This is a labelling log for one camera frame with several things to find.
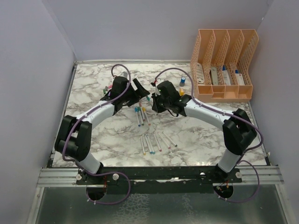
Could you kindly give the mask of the pink cap marker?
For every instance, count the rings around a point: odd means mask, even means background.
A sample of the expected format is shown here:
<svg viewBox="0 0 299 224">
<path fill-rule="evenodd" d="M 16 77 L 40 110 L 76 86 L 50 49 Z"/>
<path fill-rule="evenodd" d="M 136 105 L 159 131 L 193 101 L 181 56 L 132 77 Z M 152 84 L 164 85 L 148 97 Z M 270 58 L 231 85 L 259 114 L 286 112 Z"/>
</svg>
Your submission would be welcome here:
<svg viewBox="0 0 299 224">
<path fill-rule="evenodd" d="M 166 147 L 168 149 L 171 149 L 170 145 L 168 144 L 168 142 L 166 141 L 166 139 L 162 136 L 161 133 L 158 133 L 159 137 L 161 138 L 161 140 L 163 141 L 163 143 L 166 145 Z"/>
</svg>

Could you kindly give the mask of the magenta cap marker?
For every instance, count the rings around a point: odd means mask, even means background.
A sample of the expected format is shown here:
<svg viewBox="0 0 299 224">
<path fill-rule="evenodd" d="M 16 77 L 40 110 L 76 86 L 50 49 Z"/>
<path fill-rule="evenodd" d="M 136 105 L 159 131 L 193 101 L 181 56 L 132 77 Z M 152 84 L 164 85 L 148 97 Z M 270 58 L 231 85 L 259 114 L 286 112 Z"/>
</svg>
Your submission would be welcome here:
<svg viewBox="0 0 299 224">
<path fill-rule="evenodd" d="M 158 141 L 158 138 L 157 138 L 156 134 L 153 133 L 153 136 L 154 136 L 154 138 L 155 138 L 155 141 L 156 141 L 156 144 L 157 144 L 157 147 L 158 147 L 159 152 L 162 152 L 162 148 L 161 148 L 161 146 L 160 146 L 160 143 L 159 143 L 159 141 Z"/>
</svg>

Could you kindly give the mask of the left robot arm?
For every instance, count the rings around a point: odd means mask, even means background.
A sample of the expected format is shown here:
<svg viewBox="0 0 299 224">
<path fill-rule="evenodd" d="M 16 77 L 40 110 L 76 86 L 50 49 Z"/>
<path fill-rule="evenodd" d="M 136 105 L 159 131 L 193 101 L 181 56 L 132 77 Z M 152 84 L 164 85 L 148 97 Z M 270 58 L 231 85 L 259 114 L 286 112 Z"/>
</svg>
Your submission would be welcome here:
<svg viewBox="0 0 299 224">
<path fill-rule="evenodd" d="M 85 169 L 87 179 L 98 184 L 103 180 L 103 164 L 90 152 L 92 129 L 114 116 L 123 106 L 132 106 L 150 94 L 135 78 L 136 90 L 125 77 L 116 77 L 112 88 L 98 104 L 76 117 L 66 115 L 60 125 L 54 149 Z"/>
</svg>

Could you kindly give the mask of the light blue cap marker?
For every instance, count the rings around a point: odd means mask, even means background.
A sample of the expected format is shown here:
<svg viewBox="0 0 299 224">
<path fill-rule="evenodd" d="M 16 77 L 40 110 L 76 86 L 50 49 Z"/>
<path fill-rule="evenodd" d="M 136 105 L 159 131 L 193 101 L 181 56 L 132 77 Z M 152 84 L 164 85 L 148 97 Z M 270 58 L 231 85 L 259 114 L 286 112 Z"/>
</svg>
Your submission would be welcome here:
<svg viewBox="0 0 299 224">
<path fill-rule="evenodd" d="M 150 140 L 149 140 L 149 138 L 148 138 L 148 135 L 145 135 L 145 140 L 146 140 L 146 142 L 147 142 L 147 145 L 148 145 L 148 148 L 149 148 L 150 153 L 151 153 L 151 154 L 155 154 L 155 151 L 153 150 L 152 145 L 151 145 L 151 142 L 150 142 Z"/>
</svg>

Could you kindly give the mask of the brown cap marker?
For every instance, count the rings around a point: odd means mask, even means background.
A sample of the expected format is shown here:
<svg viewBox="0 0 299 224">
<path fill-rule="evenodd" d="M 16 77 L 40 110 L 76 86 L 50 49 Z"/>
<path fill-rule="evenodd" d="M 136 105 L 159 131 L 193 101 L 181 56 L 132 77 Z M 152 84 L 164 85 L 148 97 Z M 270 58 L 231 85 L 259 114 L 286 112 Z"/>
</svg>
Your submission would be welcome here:
<svg viewBox="0 0 299 224">
<path fill-rule="evenodd" d="M 141 115 L 142 115 L 142 120 L 145 121 L 146 118 L 145 118 L 145 115 L 144 115 L 144 112 L 143 112 L 143 109 L 142 109 L 142 104 L 141 104 L 141 102 L 139 102 L 139 107 L 140 107 L 140 111 L 141 111 Z"/>
</svg>

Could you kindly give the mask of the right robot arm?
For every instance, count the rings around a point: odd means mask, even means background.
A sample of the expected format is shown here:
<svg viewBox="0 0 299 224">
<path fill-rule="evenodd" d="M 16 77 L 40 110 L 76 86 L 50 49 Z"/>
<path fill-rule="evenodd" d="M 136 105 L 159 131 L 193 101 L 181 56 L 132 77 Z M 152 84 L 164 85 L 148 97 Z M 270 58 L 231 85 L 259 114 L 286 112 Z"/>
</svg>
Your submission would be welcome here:
<svg viewBox="0 0 299 224">
<path fill-rule="evenodd" d="M 231 170 L 236 166 L 257 133 L 247 113 L 242 109 L 225 112 L 194 99 L 190 95 L 180 96 L 170 81 L 163 81 L 156 86 L 151 95 L 152 110 L 157 113 L 172 111 L 176 115 L 202 120 L 223 131 L 226 150 L 217 163 L 215 179 L 226 182 L 231 178 Z"/>
</svg>

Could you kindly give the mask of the green cap marker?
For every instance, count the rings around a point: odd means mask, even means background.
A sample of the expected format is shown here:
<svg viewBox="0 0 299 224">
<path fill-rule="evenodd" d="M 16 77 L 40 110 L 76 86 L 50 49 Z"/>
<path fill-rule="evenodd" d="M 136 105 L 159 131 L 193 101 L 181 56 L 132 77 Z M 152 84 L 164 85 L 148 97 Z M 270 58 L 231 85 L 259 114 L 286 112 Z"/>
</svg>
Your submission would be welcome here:
<svg viewBox="0 0 299 224">
<path fill-rule="evenodd" d="M 144 126 L 144 121 L 143 121 L 143 117 L 142 117 L 142 113 L 141 113 L 141 108 L 137 107 L 137 110 L 138 110 L 138 115 L 140 117 L 140 124 L 141 124 L 141 126 Z"/>
<path fill-rule="evenodd" d="M 140 142 L 141 142 L 141 147 L 142 147 L 142 153 L 143 153 L 143 155 L 146 155 L 142 136 L 140 136 Z"/>
</svg>

